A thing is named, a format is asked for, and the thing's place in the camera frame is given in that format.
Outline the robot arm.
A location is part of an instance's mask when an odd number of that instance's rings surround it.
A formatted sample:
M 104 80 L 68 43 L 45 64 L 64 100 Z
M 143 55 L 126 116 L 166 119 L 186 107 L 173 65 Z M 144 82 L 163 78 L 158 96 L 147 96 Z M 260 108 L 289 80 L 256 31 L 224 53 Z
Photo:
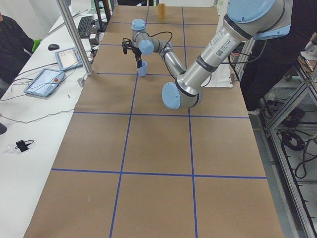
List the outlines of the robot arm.
M 156 39 L 146 32 L 142 19 L 132 21 L 132 38 L 122 41 L 123 52 L 132 50 L 137 67 L 142 65 L 141 55 L 158 53 L 175 79 L 163 86 L 163 103 L 174 110 L 191 108 L 202 99 L 202 83 L 242 41 L 286 36 L 290 31 L 292 7 L 291 0 L 230 0 L 222 27 L 189 68 L 180 62 L 169 41 Z

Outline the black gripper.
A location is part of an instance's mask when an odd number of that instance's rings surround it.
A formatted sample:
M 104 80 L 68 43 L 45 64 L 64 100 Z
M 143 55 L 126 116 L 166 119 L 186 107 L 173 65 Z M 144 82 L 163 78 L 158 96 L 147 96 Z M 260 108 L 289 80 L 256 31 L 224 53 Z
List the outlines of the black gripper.
M 142 52 L 140 51 L 138 47 L 134 46 L 133 41 L 130 41 L 130 49 L 135 55 L 137 68 L 141 68 L 142 67 Z

